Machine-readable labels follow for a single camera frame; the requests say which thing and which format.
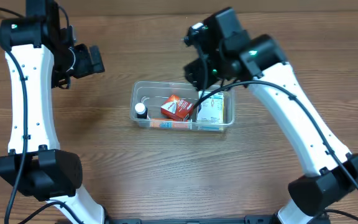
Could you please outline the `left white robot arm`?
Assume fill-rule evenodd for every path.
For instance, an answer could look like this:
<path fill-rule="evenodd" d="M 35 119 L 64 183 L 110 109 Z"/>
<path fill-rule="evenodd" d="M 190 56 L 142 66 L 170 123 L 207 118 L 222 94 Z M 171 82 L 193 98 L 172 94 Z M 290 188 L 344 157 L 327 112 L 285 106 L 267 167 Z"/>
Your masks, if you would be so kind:
<path fill-rule="evenodd" d="M 77 44 L 72 26 L 61 27 L 55 1 L 27 1 L 0 26 L 11 76 L 12 129 L 0 176 L 14 193 L 57 207 L 72 223 L 107 223 L 108 215 L 83 185 L 78 155 L 61 150 L 53 121 L 52 89 L 72 78 L 104 72 L 99 49 Z"/>

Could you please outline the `dark bottle white cap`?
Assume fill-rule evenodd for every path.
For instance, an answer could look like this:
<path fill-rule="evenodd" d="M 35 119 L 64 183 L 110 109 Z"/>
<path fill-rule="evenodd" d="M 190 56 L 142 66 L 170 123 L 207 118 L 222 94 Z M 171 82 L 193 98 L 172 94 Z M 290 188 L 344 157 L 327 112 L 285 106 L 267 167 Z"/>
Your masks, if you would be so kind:
<path fill-rule="evenodd" d="M 148 109 L 143 103 L 137 103 L 134 107 L 137 118 L 148 119 Z"/>

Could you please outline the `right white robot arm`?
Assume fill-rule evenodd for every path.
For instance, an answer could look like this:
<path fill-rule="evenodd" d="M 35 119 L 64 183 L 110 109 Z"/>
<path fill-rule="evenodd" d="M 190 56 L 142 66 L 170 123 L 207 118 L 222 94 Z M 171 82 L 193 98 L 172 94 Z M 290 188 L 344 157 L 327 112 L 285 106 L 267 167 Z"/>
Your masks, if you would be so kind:
<path fill-rule="evenodd" d="M 358 153 L 352 153 L 320 117 L 286 55 L 271 36 L 251 38 L 234 9 L 218 11 L 184 38 L 198 58 L 185 78 L 199 91 L 195 108 L 221 91 L 243 86 L 266 107 L 294 148 L 303 175 L 290 182 L 290 201 L 269 223 L 328 223 L 331 205 L 358 191 Z"/>

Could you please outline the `red Haleon box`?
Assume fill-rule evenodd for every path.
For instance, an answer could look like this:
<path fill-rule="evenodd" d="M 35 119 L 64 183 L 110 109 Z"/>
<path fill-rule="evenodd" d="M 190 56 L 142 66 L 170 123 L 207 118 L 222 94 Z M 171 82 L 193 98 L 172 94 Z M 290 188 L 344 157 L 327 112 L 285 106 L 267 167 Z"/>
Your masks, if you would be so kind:
<path fill-rule="evenodd" d="M 160 112 L 175 121 L 186 121 L 193 114 L 193 103 L 171 95 L 160 107 Z"/>

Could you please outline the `orange tube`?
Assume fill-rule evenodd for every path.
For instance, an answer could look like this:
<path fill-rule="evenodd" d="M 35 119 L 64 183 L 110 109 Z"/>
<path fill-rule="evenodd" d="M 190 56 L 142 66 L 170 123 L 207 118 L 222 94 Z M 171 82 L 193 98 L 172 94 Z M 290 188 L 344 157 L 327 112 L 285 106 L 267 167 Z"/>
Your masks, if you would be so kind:
<path fill-rule="evenodd" d="M 159 129 L 192 129 L 192 122 L 189 121 L 175 121 L 173 119 L 151 119 L 150 127 Z"/>

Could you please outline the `white medicine box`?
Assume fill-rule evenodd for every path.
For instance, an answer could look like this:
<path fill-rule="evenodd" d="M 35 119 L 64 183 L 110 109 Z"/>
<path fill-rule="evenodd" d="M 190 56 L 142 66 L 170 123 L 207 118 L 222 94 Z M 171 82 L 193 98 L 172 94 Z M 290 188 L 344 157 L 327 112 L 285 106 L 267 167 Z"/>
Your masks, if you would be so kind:
<path fill-rule="evenodd" d="M 219 92 L 204 100 L 198 106 L 197 122 L 223 124 L 224 122 L 224 93 Z"/>

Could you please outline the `clear plastic container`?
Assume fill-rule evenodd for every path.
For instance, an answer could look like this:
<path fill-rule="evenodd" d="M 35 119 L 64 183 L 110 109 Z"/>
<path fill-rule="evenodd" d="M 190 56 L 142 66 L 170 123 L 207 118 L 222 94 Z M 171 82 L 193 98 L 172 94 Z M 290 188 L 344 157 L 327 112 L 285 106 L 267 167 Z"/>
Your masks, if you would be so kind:
<path fill-rule="evenodd" d="M 186 83 L 140 81 L 134 84 L 130 117 L 140 127 L 224 131 L 234 123 L 234 90 L 215 93 L 218 85 L 196 91 Z"/>

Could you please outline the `blue VapoDrops box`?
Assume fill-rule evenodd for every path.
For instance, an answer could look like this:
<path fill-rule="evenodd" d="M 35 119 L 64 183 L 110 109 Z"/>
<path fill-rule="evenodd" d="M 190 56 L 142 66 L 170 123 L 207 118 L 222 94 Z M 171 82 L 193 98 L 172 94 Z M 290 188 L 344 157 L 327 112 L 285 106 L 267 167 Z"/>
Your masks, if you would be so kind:
<path fill-rule="evenodd" d="M 225 127 L 216 124 L 200 124 L 198 125 L 199 131 L 224 131 Z"/>

